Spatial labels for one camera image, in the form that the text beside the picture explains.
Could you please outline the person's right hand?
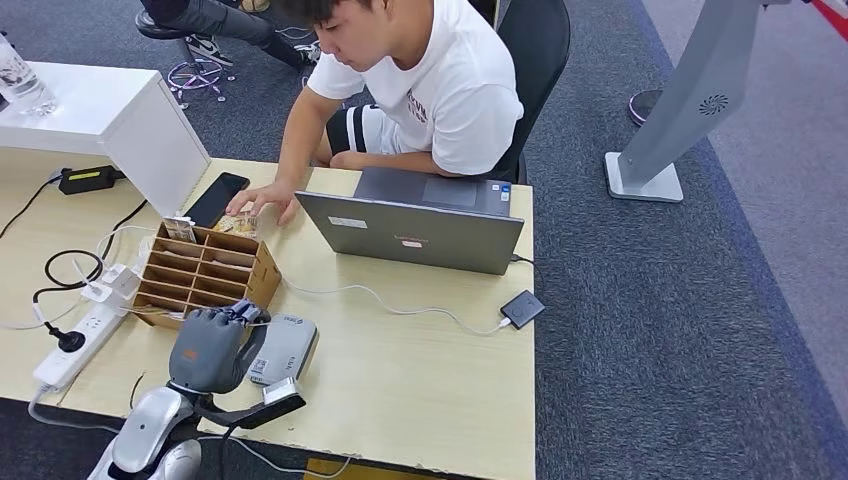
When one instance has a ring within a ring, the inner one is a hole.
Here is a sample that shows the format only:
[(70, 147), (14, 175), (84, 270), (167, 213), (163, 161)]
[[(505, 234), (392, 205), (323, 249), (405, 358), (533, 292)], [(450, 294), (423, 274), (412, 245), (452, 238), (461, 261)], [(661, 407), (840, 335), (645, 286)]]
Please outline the person's right hand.
[(235, 217), (244, 209), (250, 217), (258, 217), (264, 210), (271, 209), (278, 226), (287, 225), (296, 215), (298, 202), (294, 187), (287, 181), (275, 181), (269, 185), (240, 191), (224, 210), (226, 216)]

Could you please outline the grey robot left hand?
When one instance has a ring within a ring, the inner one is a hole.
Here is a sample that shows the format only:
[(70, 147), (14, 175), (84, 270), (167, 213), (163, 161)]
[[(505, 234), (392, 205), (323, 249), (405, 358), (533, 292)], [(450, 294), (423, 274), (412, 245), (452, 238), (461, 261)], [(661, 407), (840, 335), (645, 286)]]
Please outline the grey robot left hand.
[(170, 354), (169, 385), (200, 394), (233, 391), (263, 347), (270, 320), (248, 299), (191, 311)]

